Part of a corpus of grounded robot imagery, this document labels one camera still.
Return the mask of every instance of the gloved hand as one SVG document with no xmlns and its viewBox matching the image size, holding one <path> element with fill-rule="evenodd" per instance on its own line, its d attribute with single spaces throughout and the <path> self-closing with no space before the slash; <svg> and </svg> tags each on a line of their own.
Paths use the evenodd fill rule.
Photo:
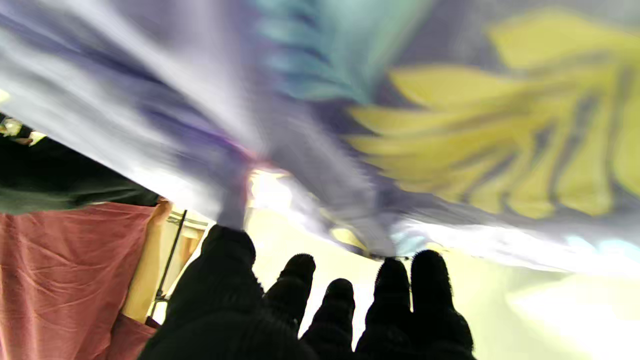
<svg viewBox="0 0 640 360">
<path fill-rule="evenodd" d="M 329 285 L 298 340 L 316 269 L 313 257 L 291 258 L 266 294 L 252 272 L 254 261 L 245 233 L 214 226 L 140 359 L 473 359 L 469 328 L 453 308 L 447 268 L 435 252 L 421 252 L 413 261 L 414 313 L 404 266 L 384 262 L 356 352 L 349 281 Z"/>
<path fill-rule="evenodd" d="M 413 312 L 404 265 L 395 259 L 385 260 L 356 352 L 375 359 L 473 359 L 471 331 L 453 306 L 442 257 L 432 250 L 418 253 L 411 267 L 411 282 Z"/>
</svg>

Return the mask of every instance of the pink fabric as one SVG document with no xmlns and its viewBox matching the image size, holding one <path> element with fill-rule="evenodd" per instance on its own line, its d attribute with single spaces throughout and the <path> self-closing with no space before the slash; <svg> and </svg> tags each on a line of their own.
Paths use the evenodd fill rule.
<svg viewBox="0 0 640 360">
<path fill-rule="evenodd" d="M 107 360 L 136 360 L 156 330 L 122 313 L 118 314 L 111 331 L 111 346 Z"/>
<path fill-rule="evenodd" d="M 107 359 L 152 211 L 107 203 L 0 214 L 2 359 Z"/>
</svg>

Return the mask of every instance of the hand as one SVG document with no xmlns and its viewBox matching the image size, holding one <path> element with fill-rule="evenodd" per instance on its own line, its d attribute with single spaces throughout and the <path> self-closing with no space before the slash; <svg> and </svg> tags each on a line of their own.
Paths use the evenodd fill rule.
<svg viewBox="0 0 640 360">
<path fill-rule="evenodd" d="M 471 331 L 453 306 L 449 273 L 440 254 L 432 250 L 418 253 L 413 259 L 411 280 L 413 312 L 404 265 L 395 259 L 385 260 L 356 352 L 374 359 L 383 353 L 473 359 Z"/>
<path fill-rule="evenodd" d="M 164 197 L 160 197 L 160 199 L 158 199 L 158 204 L 156 205 L 154 212 L 151 214 L 149 223 L 154 225 L 163 224 L 169 217 L 169 215 L 171 215 L 172 209 L 173 203 Z"/>
</svg>

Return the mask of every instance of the person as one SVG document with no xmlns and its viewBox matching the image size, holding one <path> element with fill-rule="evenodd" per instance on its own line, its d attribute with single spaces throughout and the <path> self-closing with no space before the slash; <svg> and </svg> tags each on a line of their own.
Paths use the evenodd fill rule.
<svg viewBox="0 0 640 360">
<path fill-rule="evenodd" d="M 133 360 L 172 204 L 0 214 L 0 358 Z"/>
<path fill-rule="evenodd" d="M 156 205 L 158 195 L 151 190 L 48 136 L 31 143 L 30 132 L 0 135 L 0 213 L 77 209 L 106 201 Z"/>
<path fill-rule="evenodd" d="M 384 261 L 355 351 L 349 281 L 330 283 L 311 325 L 298 339 L 316 269 L 313 257 L 291 258 L 266 293 L 252 272 L 254 261 L 255 249 L 246 233 L 212 227 L 140 360 L 473 359 L 469 327 L 453 306 L 447 267 L 437 252 L 423 251 L 413 260 L 413 312 L 404 265 Z"/>
</svg>

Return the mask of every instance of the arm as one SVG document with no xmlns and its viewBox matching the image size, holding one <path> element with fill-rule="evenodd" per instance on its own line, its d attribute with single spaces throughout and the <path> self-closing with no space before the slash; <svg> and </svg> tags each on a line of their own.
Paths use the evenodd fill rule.
<svg viewBox="0 0 640 360">
<path fill-rule="evenodd" d="M 185 236 L 182 238 L 182 248 L 180 253 L 180 266 L 184 265 L 191 259 L 191 255 L 195 252 L 200 244 L 200 239 L 204 236 L 204 230 L 197 230 L 195 236 Z"/>
<path fill-rule="evenodd" d="M 160 239 L 171 208 L 171 202 L 161 200 L 147 223 L 142 256 L 122 307 L 122 313 L 137 322 L 145 323 L 149 307 L 156 297 L 156 286 L 161 271 Z"/>
</svg>

